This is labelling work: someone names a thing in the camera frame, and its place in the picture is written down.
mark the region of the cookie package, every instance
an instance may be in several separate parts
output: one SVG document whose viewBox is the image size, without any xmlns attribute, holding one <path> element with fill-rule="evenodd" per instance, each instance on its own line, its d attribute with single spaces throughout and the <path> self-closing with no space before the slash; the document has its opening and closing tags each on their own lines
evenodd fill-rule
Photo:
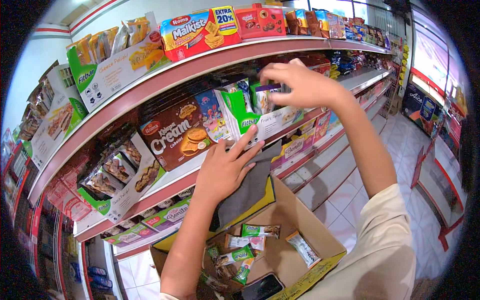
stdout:
<svg viewBox="0 0 480 300">
<path fill-rule="evenodd" d="M 267 236 L 267 237 L 274 237 L 278 239 L 280 236 L 280 225 L 259 226 L 259 225 L 242 224 L 241 236 L 242 237 Z"/>
<path fill-rule="evenodd" d="M 195 98 L 187 98 L 140 127 L 146 144 L 165 171 L 172 171 L 216 142 L 218 130 L 204 121 L 201 107 Z"/>
<path fill-rule="evenodd" d="M 297 250 L 309 269 L 322 260 L 308 245 L 307 241 L 303 239 L 298 230 L 287 236 L 285 240 Z"/>
</svg>

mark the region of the biscuit package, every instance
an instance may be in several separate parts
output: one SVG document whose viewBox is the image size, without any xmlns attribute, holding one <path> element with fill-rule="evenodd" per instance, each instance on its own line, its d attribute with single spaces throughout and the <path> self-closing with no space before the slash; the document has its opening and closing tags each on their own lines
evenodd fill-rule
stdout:
<svg viewBox="0 0 480 300">
<path fill-rule="evenodd" d="M 171 61 L 241 42 L 233 8 L 222 6 L 164 20 L 160 25 L 165 54 Z"/>
<path fill-rule="evenodd" d="M 252 8 L 235 10 L 243 39 L 262 36 L 286 35 L 283 11 L 280 8 L 263 8 L 254 3 Z"/>
<path fill-rule="evenodd" d="M 153 12 L 69 45 L 67 58 L 89 112 L 124 86 L 170 62 Z"/>
<path fill-rule="evenodd" d="M 217 134 L 222 132 L 218 120 L 223 120 L 223 117 L 215 117 L 218 114 L 212 109 L 207 118 L 201 107 L 195 98 L 187 98 L 157 113 L 140 127 L 146 144 L 165 171 L 172 171 L 206 151 L 216 142 Z M 209 127 L 208 121 L 214 118 L 217 118 L 215 123 Z"/>
<path fill-rule="evenodd" d="M 135 129 L 127 130 L 123 139 L 128 141 L 115 143 L 121 144 L 120 148 L 100 160 L 93 171 L 77 184 L 78 193 L 114 224 L 119 223 L 152 184 L 165 174 Z M 120 151 L 126 148 L 130 149 L 130 153 L 133 149 L 138 152 L 133 155 L 139 159 L 138 167 Z"/>
</svg>

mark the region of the cookie image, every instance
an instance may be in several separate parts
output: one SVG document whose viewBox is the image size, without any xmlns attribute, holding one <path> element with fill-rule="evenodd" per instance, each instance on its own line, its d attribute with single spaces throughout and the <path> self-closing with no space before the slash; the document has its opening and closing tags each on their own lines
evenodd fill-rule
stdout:
<svg viewBox="0 0 480 300">
<path fill-rule="evenodd" d="M 185 156 L 193 156 L 198 152 L 198 143 L 187 141 L 183 144 L 181 150 Z"/>
<path fill-rule="evenodd" d="M 193 128 L 187 132 L 187 138 L 193 143 L 199 143 L 207 137 L 207 133 L 204 129 Z"/>
</svg>

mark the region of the chocolate package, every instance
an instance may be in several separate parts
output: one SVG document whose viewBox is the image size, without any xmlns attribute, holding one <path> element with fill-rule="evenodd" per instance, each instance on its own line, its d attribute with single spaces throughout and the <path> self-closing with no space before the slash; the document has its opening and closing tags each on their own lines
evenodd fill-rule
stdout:
<svg viewBox="0 0 480 300">
<path fill-rule="evenodd" d="M 208 127 L 209 118 L 197 99 L 189 97 L 154 115 L 140 130 L 162 168 L 172 171 L 216 142 L 213 127 Z"/>
</svg>

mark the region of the cardboard box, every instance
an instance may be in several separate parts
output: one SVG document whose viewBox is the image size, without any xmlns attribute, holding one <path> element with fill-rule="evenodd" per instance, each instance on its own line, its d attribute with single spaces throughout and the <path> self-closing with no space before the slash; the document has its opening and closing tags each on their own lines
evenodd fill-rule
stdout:
<svg viewBox="0 0 480 300">
<path fill-rule="evenodd" d="M 97 200 L 83 185 L 78 185 L 79 194 L 114 224 L 119 223 L 127 211 L 165 174 L 165 170 L 162 169 L 138 132 L 132 135 L 130 141 L 142 157 L 135 176 L 120 192 L 109 200 Z"/>
<path fill-rule="evenodd" d="M 160 31 L 153 12 L 146 13 L 145 17 L 150 22 L 150 33 L 146 38 L 99 64 L 82 66 L 75 47 L 67 52 L 78 91 L 89 112 L 126 85 L 170 62 L 164 55 Z"/>
<path fill-rule="evenodd" d="M 54 93 L 53 99 L 50 110 L 42 118 L 31 141 L 32 160 L 39 169 L 43 168 L 63 138 L 87 115 L 77 87 L 70 81 L 70 77 L 68 64 L 53 67 L 47 74 Z"/>
<path fill-rule="evenodd" d="M 291 106 L 264 115 L 247 112 L 242 91 L 229 93 L 225 89 L 216 89 L 215 95 L 226 117 L 230 136 L 235 141 L 238 141 L 252 124 L 257 124 L 258 132 L 249 141 L 246 149 L 303 119 L 303 109 Z"/>
<path fill-rule="evenodd" d="M 233 8 L 222 6 L 164 20 L 160 33 L 172 61 L 241 42 Z"/>
<path fill-rule="evenodd" d="M 280 238 L 267 238 L 265 250 L 257 256 L 252 265 L 247 284 L 261 278 L 266 273 L 274 272 L 286 288 L 270 299 L 296 299 L 333 269 L 347 251 L 285 184 L 275 177 L 272 178 L 272 181 L 275 189 L 275 202 L 258 210 L 227 231 L 217 234 L 206 243 L 215 243 L 220 246 L 221 253 L 227 253 L 233 249 L 223 249 L 225 235 L 227 233 L 239 235 L 243 223 L 280 225 Z M 299 253 L 285 240 L 296 230 L 322 258 L 310 270 Z M 150 251 L 156 270 L 160 275 L 167 254 L 153 247 L 150 248 Z M 236 271 L 240 264 L 241 262 L 232 264 L 232 269 Z M 204 256 L 204 268 L 206 272 L 216 277 L 212 259 L 207 253 Z M 232 292 L 242 288 L 231 280 L 220 279 L 219 281 L 228 284 Z"/>
<path fill-rule="evenodd" d="M 285 36 L 285 21 L 280 8 L 262 8 L 259 3 L 250 9 L 235 10 L 242 39 L 263 36 Z"/>
</svg>

